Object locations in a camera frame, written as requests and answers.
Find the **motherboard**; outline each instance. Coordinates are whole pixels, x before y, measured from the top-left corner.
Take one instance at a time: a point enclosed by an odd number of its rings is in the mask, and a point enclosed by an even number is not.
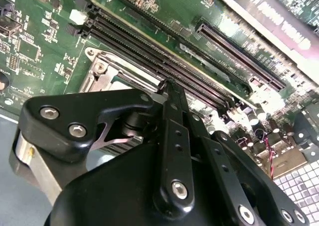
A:
[[[276,2],[318,41],[318,0]],[[277,21],[277,12],[259,11]],[[317,83],[224,0],[0,0],[4,115],[19,115],[34,96],[125,88],[151,95],[165,78],[185,88],[209,133],[232,135],[265,171],[270,151],[280,165],[319,136]],[[314,132],[294,126],[298,117]]]

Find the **metal grid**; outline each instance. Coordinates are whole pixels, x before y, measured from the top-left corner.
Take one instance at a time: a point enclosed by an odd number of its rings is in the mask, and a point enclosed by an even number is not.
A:
[[[311,226],[319,225],[319,160],[275,180],[275,183],[307,215]]]

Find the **pcie slot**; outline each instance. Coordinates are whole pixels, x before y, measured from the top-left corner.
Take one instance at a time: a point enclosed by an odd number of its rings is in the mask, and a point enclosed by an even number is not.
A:
[[[192,95],[194,95],[199,100],[203,101],[205,104],[212,106],[215,109],[223,107],[226,103],[221,103],[217,99],[213,98],[211,92],[206,91],[200,85],[192,82],[192,77],[185,76],[181,72],[176,71],[169,65],[162,63],[161,61],[154,59],[151,55],[141,49],[138,45],[131,44],[125,39],[113,35],[113,32],[109,32],[110,35],[106,35],[105,32],[101,31],[96,27],[92,27],[90,34],[92,37],[97,38],[101,42],[105,43],[107,46],[114,48],[117,54],[127,57],[128,60],[135,62],[142,66],[147,66],[158,74],[163,75],[165,78],[174,77],[177,79],[178,83],[181,84],[185,89],[187,89]]]
[[[185,76],[181,75],[173,69],[169,69],[161,66],[161,64],[154,63],[151,59],[144,56],[143,52],[139,52],[140,49],[136,49],[136,51],[133,51],[133,46],[126,46],[122,39],[111,38],[110,36],[106,35],[104,32],[97,29],[96,27],[87,28],[84,31],[86,32],[85,35],[91,35],[92,37],[101,41],[105,45],[110,46],[118,55],[120,55],[123,58],[126,58],[127,61],[130,61],[132,64],[147,66],[151,68],[154,72],[157,72],[157,74],[160,74],[165,78],[174,77],[182,87],[184,87],[189,93],[194,95],[203,103],[212,106],[215,109],[224,107],[223,104],[217,102],[215,99],[212,99],[210,93],[201,89],[201,87],[197,84],[190,82],[188,78],[186,78]]]
[[[162,21],[156,19],[154,16],[149,14],[143,9],[140,9],[137,7],[134,3],[132,3],[130,0],[119,0],[122,3],[124,3],[127,7],[133,9],[135,12],[137,12],[140,16],[142,16],[145,20],[149,21],[154,26],[161,29],[163,32],[167,33],[168,35],[172,36],[174,39],[178,40],[180,43],[185,45],[187,48],[192,49],[198,56],[200,56],[202,59],[207,61],[208,63],[215,66],[217,69],[219,69],[222,72],[225,72],[227,75],[229,75],[234,81],[237,83],[240,83],[243,86],[246,86],[248,89],[250,88],[247,82],[243,81],[227,69],[225,69],[223,66],[221,66],[215,59],[213,59],[208,53],[204,52],[197,46],[195,46],[193,43],[189,42],[187,39],[185,39],[182,35],[175,32],[173,29],[171,29],[169,26],[167,26]]]
[[[202,23],[197,29],[197,33],[210,43],[220,48],[223,53],[234,62],[240,62],[246,70],[259,77],[277,92],[286,87],[285,83],[281,79],[273,75],[270,71],[263,69],[257,60],[237,48],[235,43],[227,40],[227,38],[214,27],[206,23]]]
[[[192,74],[193,81],[202,86],[203,89],[205,89],[207,92],[211,94],[212,97],[214,97],[217,101],[223,103],[226,101],[230,101],[229,98],[226,98],[225,96],[221,95],[220,93],[216,91],[212,91],[213,86],[207,86],[203,83],[204,76],[196,76],[194,75],[190,70],[192,69],[190,66],[182,65],[181,63],[177,63],[174,61],[174,58],[169,57],[167,53],[164,52],[164,50],[160,50],[156,48],[156,46],[152,45],[149,46],[148,42],[141,38],[141,36],[138,36],[136,34],[129,35],[128,33],[123,32],[123,30],[120,30],[118,26],[112,25],[112,23],[108,22],[106,19],[103,19],[101,17],[95,18],[94,25],[100,29],[105,29],[106,32],[112,31],[113,37],[117,38],[123,38],[127,41],[130,41],[131,43],[135,43],[138,45],[144,52],[147,53],[147,56],[149,56],[150,59],[154,59],[156,62],[161,63],[162,67],[166,68],[174,68],[176,71],[178,71],[180,74],[185,74],[185,71],[188,71],[190,74]]]

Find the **wire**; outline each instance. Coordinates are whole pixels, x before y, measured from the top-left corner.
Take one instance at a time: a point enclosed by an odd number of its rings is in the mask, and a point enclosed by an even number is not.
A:
[[[266,148],[268,149],[269,151],[269,161],[270,161],[270,177],[272,180],[274,180],[274,165],[273,165],[273,155],[275,153],[274,149],[270,147],[269,145],[269,141],[268,141],[268,138],[265,137],[265,145],[266,145]]]

